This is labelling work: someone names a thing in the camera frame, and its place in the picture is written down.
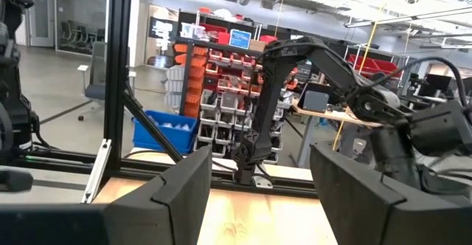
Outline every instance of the wooden tabletop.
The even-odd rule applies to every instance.
[[[140,153],[130,157],[173,163],[164,153]],[[229,159],[214,159],[235,167]],[[309,170],[265,165],[272,176],[311,180]],[[143,185],[130,179],[110,179],[94,203],[109,203]],[[211,190],[198,244],[329,244],[336,239],[318,200],[270,196],[228,190]]]
[[[315,111],[307,111],[298,106],[298,100],[296,98],[294,98],[294,100],[292,101],[292,108],[294,108],[296,113],[307,115],[307,116],[322,117],[322,118],[330,119],[330,120],[345,121],[346,123],[355,123],[355,124],[366,125],[370,127],[382,126],[380,123],[376,123],[376,122],[365,122],[355,117],[354,114],[348,114],[346,112],[326,110],[324,113],[321,113],[321,112],[315,112]]]

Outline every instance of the glass door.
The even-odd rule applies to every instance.
[[[54,3],[53,0],[33,0],[35,6],[29,9],[30,45],[54,46]]]

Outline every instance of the blue plastic bin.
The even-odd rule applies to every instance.
[[[158,124],[159,130],[167,137],[170,143],[179,151],[179,153],[188,153],[187,149],[192,148],[192,138],[197,126],[197,120],[191,117],[184,117],[174,114],[168,114],[158,111],[145,111],[146,115],[151,116]],[[152,138],[144,126],[134,119],[134,138],[135,147],[145,147],[162,151],[161,145]],[[169,128],[161,126],[164,123],[171,123],[173,126],[178,124],[189,126],[189,130]]]

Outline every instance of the blue sign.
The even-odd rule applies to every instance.
[[[251,43],[251,33],[240,30],[231,30],[229,33],[229,45],[242,49],[248,49]]]

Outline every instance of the black aluminum frame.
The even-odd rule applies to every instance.
[[[106,64],[105,90],[105,125],[104,139],[111,139],[111,152],[103,175],[102,185],[111,177],[126,179],[150,180],[172,165],[122,159],[122,132],[124,107],[137,118],[156,141],[163,145],[169,156],[178,162],[182,156],[168,142],[161,131],[146,117],[141,108],[127,92],[129,18],[131,0],[110,0],[108,25],[108,51]],[[51,149],[44,152],[33,151],[32,157],[14,159],[8,165],[43,170],[63,171],[70,173],[90,174],[96,156]],[[313,182],[273,177],[274,188],[263,189],[234,183],[231,171],[214,170],[212,172],[212,188],[223,190],[240,190],[251,193],[271,195],[317,198]]]

